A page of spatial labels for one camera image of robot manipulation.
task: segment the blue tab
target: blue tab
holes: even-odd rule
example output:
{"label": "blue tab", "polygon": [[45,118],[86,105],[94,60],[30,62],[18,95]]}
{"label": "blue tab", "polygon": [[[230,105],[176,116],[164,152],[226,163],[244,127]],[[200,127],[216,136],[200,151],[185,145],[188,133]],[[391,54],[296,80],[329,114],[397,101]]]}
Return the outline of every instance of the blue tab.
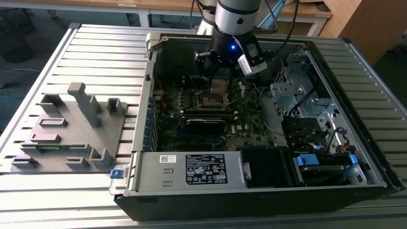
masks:
{"label": "blue tab", "polygon": [[303,165],[304,165],[304,161],[303,161],[303,159],[300,158],[300,156],[296,157],[296,160],[297,160],[299,166],[303,166]]}
{"label": "blue tab", "polygon": [[112,169],[109,171],[109,178],[110,179],[122,179],[124,178],[124,170]]}
{"label": "blue tab", "polygon": [[301,154],[296,157],[299,166],[317,166],[319,161],[315,154]]}
{"label": "blue tab", "polygon": [[353,165],[359,163],[356,155],[351,154],[349,159]]}

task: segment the warning label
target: warning label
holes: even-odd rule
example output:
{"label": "warning label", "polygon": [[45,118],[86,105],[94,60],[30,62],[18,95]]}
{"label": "warning label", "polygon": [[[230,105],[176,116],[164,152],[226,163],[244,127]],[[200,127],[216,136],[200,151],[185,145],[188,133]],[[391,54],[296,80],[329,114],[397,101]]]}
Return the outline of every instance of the warning label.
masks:
{"label": "warning label", "polygon": [[224,154],[186,155],[185,157],[189,185],[228,183]]}

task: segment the electronic component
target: electronic component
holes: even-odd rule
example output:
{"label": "electronic component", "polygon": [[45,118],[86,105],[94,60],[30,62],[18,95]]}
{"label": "electronic component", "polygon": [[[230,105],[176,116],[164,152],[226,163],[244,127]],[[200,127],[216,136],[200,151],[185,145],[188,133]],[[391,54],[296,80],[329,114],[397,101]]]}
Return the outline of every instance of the electronic component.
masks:
{"label": "electronic component", "polygon": [[236,148],[244,146],[244,138],[242,137],[230,137],[226,140],[228,151],[234,151]]}
{"label": "electronic component", "polygon": [[222,94],[202,92],[198,96],[198,100],[202,110],[224,109],[225,103]]}
{"label": "electronic component", "polygon": [[184,137],[201,135],[220,136],[222,134],[224,127],[225,122],[222,120],[188,119],[181,123],[176,135]]}

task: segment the metal bracket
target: metal bracket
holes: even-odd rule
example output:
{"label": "metal bracket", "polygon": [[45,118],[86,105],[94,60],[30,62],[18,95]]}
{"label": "metal bracket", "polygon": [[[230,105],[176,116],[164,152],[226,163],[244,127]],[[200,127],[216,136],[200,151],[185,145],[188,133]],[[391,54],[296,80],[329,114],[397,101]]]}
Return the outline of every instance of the metal bracket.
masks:
{"label": "metal bracket", "polygon": [[272,83],[269,89],[279,107],[288,107],[295,100],[293,96],[304,95],[301,87],[288,83]]}

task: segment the motherboard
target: motherboard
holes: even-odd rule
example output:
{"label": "motherboard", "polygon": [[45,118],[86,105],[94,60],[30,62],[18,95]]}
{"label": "motherboard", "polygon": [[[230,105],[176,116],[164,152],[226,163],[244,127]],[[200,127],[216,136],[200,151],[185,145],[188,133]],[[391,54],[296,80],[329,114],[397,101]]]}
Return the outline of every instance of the motherboard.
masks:
{"label": "motherboard", "polygon": [[[272,145],[252,82],[206,82],[182,72],[160,76],[154,85],[157,151],[234,151]],[[263,96],[271,94],[263,89]]]}

